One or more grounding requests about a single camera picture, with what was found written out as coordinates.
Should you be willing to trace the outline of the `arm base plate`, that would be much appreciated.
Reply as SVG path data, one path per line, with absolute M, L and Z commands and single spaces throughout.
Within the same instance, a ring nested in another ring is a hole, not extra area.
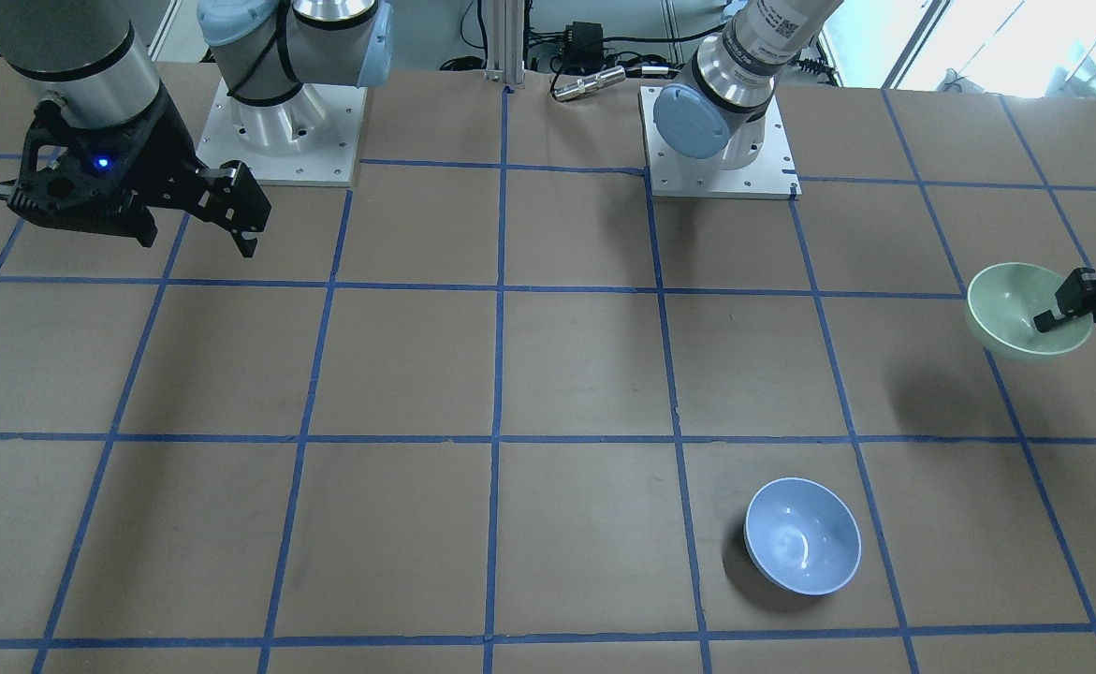
M 727 127 L 719 115 L 698 111 L 692 95 L 680 103 L 657 106 L 662 98 L 676 98 L 678 85 L 643 85 L 640 111 L 643 145 L 649 159 L 650 194 L 663 198 L 796 199 L 801 196 L 794 151 L 783 119 L 783 107 L 770 102 L 761 119 Z M 680 132 L 683 112 L 697 112 L 713 132 L 722 132 L 724 146 L 716 155 L 693 157 L 685 150 L 713 148 L 713 134 L 690 134 L 681 148 L 667 142 L 663 129 Z
M 219 81 L 197 140 L 205 165 L 239 159 L 261 186 L 350 189 L 368 88 L 305 84 L 289 101 L 253 107 Z

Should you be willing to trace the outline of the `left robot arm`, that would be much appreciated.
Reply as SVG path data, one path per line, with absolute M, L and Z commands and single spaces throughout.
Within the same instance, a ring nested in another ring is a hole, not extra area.
M 688 62 L 655 96 L 642 99 L 651 155 L 673 163 L 672 196 L 710 196 L 769 149 L 776 77 L 804 50 L 836 1 L 743 1 L 724 26 L 703 36 Z M 1096 328 L 1096 270 L 1060 276 L 1002 263 L 975 274 L 967 292 L 978 336 L 1023 350 L 1086 340 Z

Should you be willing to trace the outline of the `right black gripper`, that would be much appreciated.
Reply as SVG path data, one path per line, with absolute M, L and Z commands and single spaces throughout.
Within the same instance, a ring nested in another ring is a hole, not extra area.
M 91 204 L 95 218 L 115 218 L 136 193 L 144 206 L 189 212 L 221 227 L 241 256 L 254 256 L 256 236 L 272 213 L 264 189 L 243 161 L 202 168 L 167 85 L 158 85 L 153 101 L 132 118 L 91 129 L 89 155 L 112 156 L 114 163 L 102 171 L 102 187 Z

